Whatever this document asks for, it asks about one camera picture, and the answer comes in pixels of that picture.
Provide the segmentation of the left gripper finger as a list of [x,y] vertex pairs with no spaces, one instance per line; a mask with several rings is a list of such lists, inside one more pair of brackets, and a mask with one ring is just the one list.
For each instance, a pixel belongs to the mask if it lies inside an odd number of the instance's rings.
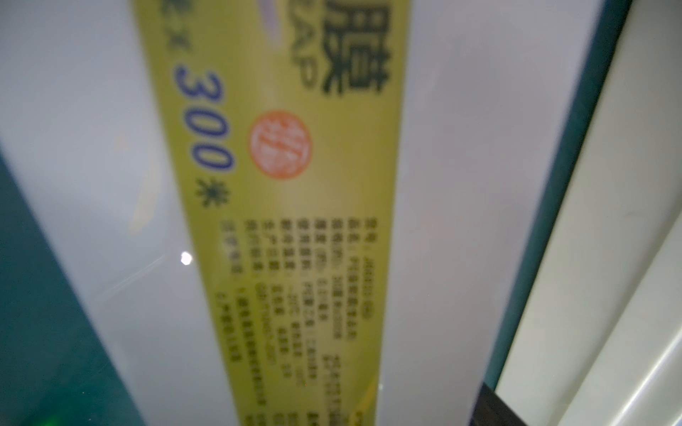
[[483,383],[472,411],[470,426],[526,426],[526,424],[486,383]]

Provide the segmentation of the dispenser base tray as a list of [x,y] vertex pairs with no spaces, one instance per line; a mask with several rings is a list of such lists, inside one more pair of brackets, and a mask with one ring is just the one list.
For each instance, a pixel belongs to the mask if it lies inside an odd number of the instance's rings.
[[488,381],[528,425],[680,424],[680,2],[602,5]]

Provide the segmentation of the dispenser lid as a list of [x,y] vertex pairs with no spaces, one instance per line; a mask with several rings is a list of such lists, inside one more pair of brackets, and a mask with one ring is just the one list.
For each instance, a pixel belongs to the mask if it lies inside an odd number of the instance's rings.
[[465,425],[600,1],[5,1],[4,425]]

